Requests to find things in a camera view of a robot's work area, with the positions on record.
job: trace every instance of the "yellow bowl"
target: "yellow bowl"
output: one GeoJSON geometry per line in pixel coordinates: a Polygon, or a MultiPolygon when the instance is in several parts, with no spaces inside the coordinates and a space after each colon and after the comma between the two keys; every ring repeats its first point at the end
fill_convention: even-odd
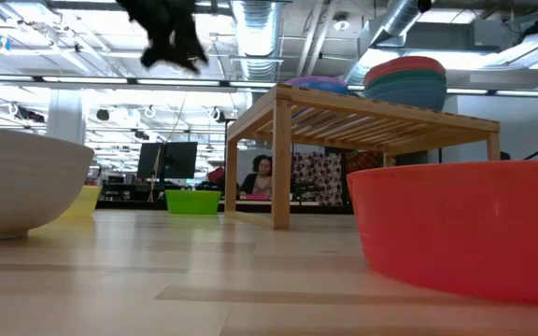
{"type": "Polygon", "coordinates": [[[94,212],[100,193],[101,187],[83,186],[76,200],[60,218],[89,217],[94,212]]]}

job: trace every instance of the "shelf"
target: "shelf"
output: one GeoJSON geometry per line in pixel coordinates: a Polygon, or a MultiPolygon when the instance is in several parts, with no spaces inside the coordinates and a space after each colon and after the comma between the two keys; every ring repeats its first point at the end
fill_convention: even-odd
{"type": "Polygon", "coordinates": [[[278,84],[228,129],[228,139],[273,140],[277,100],[291,109],[291,142],[404,154],[487,140],[494,120],[278,84]]]}

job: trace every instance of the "wooden floor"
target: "wooden floor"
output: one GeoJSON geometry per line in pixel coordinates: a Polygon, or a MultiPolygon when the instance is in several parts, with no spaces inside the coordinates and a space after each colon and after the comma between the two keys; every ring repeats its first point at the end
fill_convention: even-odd
{"type": "Polygon", "coordinates": [[[538,307],[372,272],[354,217],[267,224],[104,210],[0,241],[0,336],[538,335],[538,307]]]}

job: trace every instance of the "wooden slatted table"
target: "wooden slatted table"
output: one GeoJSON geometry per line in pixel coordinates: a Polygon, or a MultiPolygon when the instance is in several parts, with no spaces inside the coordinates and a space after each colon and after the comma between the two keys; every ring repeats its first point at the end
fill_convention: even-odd
{"type": "Polygon", "coordinates": [[[395,155],[482,140],[499,160],[499,132],[498,121],[278,84],[228,129],[225,210],[235,211],[241,139],[273,142],[274,228],[288,229],[292,143],[380,151],[390,166],[395,155]]]}

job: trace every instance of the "woman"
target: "woman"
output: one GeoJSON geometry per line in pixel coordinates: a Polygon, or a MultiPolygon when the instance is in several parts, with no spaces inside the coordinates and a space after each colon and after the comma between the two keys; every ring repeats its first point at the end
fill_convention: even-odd
{"type": "Polygon", "coordinates": [[[246,194],[263,194],[271,198],[271,169],[273,160],[266,155],[259,155],[252,161],[253,174],[247,176],[240,187],[246,194]]]}

